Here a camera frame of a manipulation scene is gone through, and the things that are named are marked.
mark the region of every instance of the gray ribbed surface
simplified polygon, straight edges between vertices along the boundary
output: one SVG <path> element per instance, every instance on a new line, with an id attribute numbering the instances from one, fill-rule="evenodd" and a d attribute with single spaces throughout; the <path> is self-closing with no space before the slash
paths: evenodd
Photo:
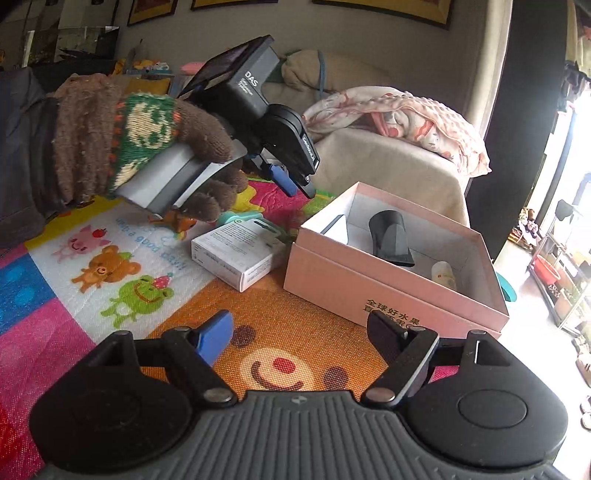
<path id="1" fill-rule="evenodd" d="M 89 479 L 52 466 L 38 478 Z M 448 465 L 423 451 L 395 414 L 364 408 L 348 392 L 249 392 L 240 406 L 203 415 L 189 439 L 160 460 L 92 478 L 566 480 L 550 466 L 491 475 Z"/>

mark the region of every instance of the product packaging box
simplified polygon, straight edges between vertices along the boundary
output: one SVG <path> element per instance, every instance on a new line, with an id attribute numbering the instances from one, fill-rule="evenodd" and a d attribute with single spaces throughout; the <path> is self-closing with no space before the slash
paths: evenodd
<path id="1" fill-rule="evenodd" d="M 279 266 L 285 254 L 281 232 L 263 220 L 235 220 L 191 241 L 191 256 L 199 265 L 245 291 Z"/>
<path id="2" fill-rule="evenodd" d="M 369 220 L 383 210 L 402 214 L 414 267 L 372 255 Z M 322 234 L 334 233 L 331 224 L 345 220 L 346 234 Z M 430 280 L 438 261 L 452 266 L 457 292 Z M 422 325 L 441 337 L 465 338 L 468 331 L 483 329 L 498 338 L 509 320 L 478 232 L 363 183 L 302 225 L 291 248 L 284 288 L 362 326 L 369 312 L 382 310 L 401 326 Z"/>

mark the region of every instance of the floor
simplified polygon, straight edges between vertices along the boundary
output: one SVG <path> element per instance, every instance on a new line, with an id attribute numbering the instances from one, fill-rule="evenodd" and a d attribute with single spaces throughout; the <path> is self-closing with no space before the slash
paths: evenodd
<path id="1" fill-rule="evenodd" d="M 580 424 L 579 404 L 591 388 L 574 361 L 572 336 L 558 330 L 533 278 L 527 271 L 528 252 L 507 242 L 495 269 L 517 292 L 509 303 L 510 320 L 503 328 L 501 343 L 548 385 L 566 406 L 569 427 L 554 466 L 571 480 L 589 480 L 591 432 Z"/>

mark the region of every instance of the framed painting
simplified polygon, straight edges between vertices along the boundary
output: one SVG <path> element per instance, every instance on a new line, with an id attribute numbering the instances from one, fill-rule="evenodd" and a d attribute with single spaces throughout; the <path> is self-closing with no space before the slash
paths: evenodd
<path id="1" fill-rule="evenodd" d="M 129 12 L 128 25 L 173 15 L 178 0 L 134 0 Z"/>
<path id="2" fill-rule="evenodd" d="M 229 5 L 276 4 L 279 0 L 193 0 L 191 10 L 226 7 Z"/>
<path id="3" fill-rule="evenodd" d="M 374 10 L 448 28 L 453 0 L 312 0 L 315 4 Z"/>

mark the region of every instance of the open cardboard box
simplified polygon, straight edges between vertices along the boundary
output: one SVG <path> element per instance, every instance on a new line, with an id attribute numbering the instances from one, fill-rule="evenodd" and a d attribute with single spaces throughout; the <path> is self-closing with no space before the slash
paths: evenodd
<path id="1" fill-rule="evenodd" d="M 372 255 L 368 222 L 383 210 L 402 214 L 414 267 L 399 267 Z M 321 234 L 342 214 L 347 245 Z M 452 266 L 458 292 L 430 280 L 431 267 L 438 261 Z M 368 313 L 379 309 L 403 326 L 422 325 L 442 337 L 465 338 L 468 331 L 483 329 L 498 338 L 509 320 L 478 232 L 363 183 L 353 185 L 301 226 L 284 288 L 362 326 Z"/>

